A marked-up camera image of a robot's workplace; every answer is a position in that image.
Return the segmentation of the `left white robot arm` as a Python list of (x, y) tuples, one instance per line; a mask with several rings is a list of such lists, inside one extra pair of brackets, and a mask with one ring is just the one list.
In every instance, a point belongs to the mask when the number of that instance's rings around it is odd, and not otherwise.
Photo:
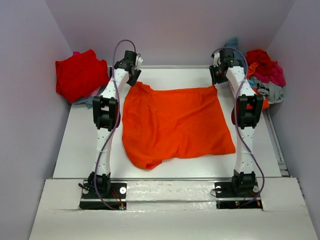
[(134, 86), (141, 70), (142, 59), (126, 50), (122, 60), (115, 63), (112, 78), (101, 94), (92, 101), (93, 122), (97, 129), (96, 160), (87, 179), (87, 187), (104, 198), (111, 191), (110, 156), (113, 134), (120, 123), (120, 92), (126, 84)]

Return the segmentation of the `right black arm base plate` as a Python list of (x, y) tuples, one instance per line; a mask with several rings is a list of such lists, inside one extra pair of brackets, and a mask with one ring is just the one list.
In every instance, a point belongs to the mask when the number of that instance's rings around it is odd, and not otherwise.
[(210, 194), (215, 197), (216, 208), (218, 210), (236, 209), (263, 209), (263, 204), (259, 192), (258, 183), (252, 187), (234, 190), (230, 181), (218, 181), (214, 183), (214, 188)]

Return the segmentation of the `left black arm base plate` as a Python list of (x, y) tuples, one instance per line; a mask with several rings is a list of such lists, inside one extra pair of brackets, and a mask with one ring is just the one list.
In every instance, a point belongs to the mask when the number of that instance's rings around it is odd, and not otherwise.
[(79, 208), (81, 210), (120, 210), (127, 209), (127, 182), (126, 181), (112, 181), (110, 191), (107, 194), (100, 194), (103, 201), (110, 206), (106, 206), (97, 196), (96, 191), (89, 190), (89, 184), (86, 180), (78, 184), (81, 187), (81, 197), (79, 201)]

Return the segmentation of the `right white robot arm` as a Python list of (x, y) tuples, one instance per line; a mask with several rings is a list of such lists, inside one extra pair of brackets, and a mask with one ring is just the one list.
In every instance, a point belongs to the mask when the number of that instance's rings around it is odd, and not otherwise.
[(254, 131), (260, 121), (264, 98), (255, 93), (248, 82), (246, 59), (235, 57), (237, 49), (222, 47), (212, 53), (213, 65), (209, 67), (212, 84), (228, 83), (234, 93), (231, 121), (235, 126), (236, 162), (231, 181), (215, 183), (215, 196), (245, 198), (257, 186), (256, 160), (252, 153)]

